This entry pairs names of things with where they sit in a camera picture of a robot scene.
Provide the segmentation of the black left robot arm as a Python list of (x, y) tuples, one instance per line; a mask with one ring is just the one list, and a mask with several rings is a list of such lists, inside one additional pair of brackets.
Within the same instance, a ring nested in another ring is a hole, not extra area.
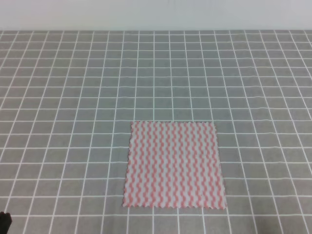
[(7, 234), (11, 224), (10, 213), (0, 212), (0, 234)]

